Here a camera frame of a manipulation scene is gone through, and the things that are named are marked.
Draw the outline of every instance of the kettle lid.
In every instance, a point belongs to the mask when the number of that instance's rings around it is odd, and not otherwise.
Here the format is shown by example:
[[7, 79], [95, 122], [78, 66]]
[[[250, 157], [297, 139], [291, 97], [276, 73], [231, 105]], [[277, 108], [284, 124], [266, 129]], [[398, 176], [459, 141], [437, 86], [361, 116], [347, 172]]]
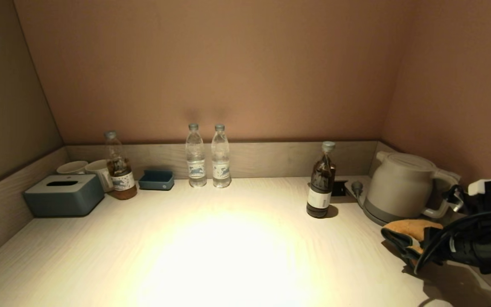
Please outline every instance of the kettle lid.
[[433, 171], [436, 168], [435, 164], [428, 159], [401, 152], [390, 153], [386, 161], [414, 171]]

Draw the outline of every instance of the white electric kettle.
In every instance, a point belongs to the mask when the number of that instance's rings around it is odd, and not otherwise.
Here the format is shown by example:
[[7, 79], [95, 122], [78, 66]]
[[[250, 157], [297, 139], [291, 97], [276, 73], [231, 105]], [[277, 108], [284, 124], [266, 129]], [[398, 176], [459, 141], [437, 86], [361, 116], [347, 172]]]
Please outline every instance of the white electric kettle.
[[433, 179], [448, 184], [446, 190], [458, 184], [460, 176], [437, 168], [431, 161], [406, 153], [380, 151], [376, 159], [382, 162], [374, 172], [367, 193], [365, 214], [374, 222], [386, 223], [417, 218], [421, 214], [441, 218], [448, 209], [442, 201], [437, 210], [426, 208]]

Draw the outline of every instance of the water bottle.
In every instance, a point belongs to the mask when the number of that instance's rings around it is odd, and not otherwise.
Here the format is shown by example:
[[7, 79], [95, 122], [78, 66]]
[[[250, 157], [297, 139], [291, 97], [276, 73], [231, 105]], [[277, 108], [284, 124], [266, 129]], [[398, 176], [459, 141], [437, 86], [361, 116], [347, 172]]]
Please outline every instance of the water bottle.
[[189, 184], [191, 187], [205, 186], [207, 182], [206, 155], [204, 142], [198, 131], [198, 124], [189, 124], [189, 136], [185, 142], [185, 152], [189, 166]]
[[213, 185], [228, 187], [230, 185], [230, 149], [225, 135], [225, 125], [215, 125], [212, 140]]
[[117, 133], [114, 130], [105, 132], [105, 152], [107, 169], [115, 187], [110, 195], [118, 200], [128, 200], [136, 196], [138, 188], [134, 181], [130, 161], [128, 161], [122, 143], [117, 139]]
[[329, 158], [329, 153], [335, 149], [334, 142], [323, 142], [321, 151], [323, 155], [316, 162], [310, 178], [310, 191], [306, 212], [312, 217], [324, 217], [329, 210], [331, 193], [335, 183], [335, 165]]

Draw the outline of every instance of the bottle label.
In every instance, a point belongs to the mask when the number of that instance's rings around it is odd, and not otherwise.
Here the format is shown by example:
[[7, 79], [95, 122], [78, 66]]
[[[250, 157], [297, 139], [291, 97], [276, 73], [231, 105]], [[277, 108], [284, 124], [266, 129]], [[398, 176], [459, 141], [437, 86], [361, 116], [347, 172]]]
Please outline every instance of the bottle label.
[[205, 161], [187, 161], [189, 165], [189, 177], [190, 178], [201, 178], [206, 175]]
[[310, 189], [308, 193], [308, 204], [314, 208], [325, 209], [329, 207], [331, 202], [331, 194], [321, 194]]
[[229, 162], [213, 163], [213, 179], [227, 179], [230, 177]]
[[117, 191], [128, 190], [136, 185], [136, 182], [134, 181], [134, 174], [132, 172], [119, 177], [111, 176], [111, 181], [113, 181], [113, 186]]

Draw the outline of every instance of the brown tea bottle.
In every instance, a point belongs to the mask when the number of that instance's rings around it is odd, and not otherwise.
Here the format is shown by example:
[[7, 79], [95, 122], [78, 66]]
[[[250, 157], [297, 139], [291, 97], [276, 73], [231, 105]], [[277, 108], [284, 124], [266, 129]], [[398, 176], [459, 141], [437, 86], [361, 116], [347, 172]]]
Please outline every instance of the brown tea bottle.
[[105, 154], [107, 169], [113, 181], [115, 190], [109, 195], [118, 200], [128, 200], [138, 194], [138, 188], [134, 181], [134, 174], [130, 162], [124, 154], [122, 143], [117, 139], [114, 130], [105, 132]]
[[329, 153], [333, 149], [335, 149], [334, 142], [323, 142], [321, 146], [323, 156], [316, 162], [312, 171], [306, 212], [313, 217], [324, 217], [329, 210], [329, 202], [335, 183], [335, 165], [329, 158]]

